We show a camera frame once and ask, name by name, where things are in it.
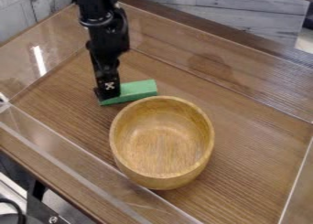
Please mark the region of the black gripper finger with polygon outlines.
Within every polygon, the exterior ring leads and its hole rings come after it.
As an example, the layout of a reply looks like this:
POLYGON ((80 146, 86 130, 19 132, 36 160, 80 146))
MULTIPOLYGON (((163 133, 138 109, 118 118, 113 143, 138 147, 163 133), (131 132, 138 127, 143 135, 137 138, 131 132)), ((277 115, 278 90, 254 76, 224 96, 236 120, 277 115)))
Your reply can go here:
POLYGON ((106 101, 121 96, 121 76, 118 72, 95 73, 97 87, 94 88, 95 95, 99 101, 106 101))

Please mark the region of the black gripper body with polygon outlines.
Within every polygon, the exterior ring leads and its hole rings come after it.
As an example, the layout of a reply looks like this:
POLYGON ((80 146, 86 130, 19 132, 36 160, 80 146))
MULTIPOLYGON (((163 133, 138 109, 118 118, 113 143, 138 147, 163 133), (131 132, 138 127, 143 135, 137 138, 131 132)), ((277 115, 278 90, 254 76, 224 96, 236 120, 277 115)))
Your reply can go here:
POLYGON ((114 79, 118 76, 119 56, 130 49, 129 21, 122 8, 115 8, 111 18, 88 27, 87 49, 91 53, 95 76, 114 79))

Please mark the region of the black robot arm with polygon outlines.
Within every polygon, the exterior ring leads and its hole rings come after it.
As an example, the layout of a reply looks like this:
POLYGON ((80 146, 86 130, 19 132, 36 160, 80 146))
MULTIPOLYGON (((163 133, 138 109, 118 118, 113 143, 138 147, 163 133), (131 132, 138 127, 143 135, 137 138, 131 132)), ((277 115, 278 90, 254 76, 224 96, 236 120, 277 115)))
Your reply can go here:
POLYGON ((87 28, 88 49, 99 101, 121 96, 121 55, 130 50, 129 20, 119 0, 75 0, 79 23, 87 28))

